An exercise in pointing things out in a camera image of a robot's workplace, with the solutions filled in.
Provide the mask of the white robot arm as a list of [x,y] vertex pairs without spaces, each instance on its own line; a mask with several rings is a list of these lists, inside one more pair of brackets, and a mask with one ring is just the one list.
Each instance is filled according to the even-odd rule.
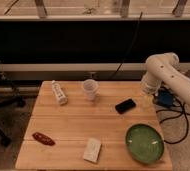
[[147,94],[155,94],[164,82],[183,101],[190,106],[190,78],[180,73],[176,66],[179,58],[175,53],[151,55],[146,59],[146,73],[141,87]]

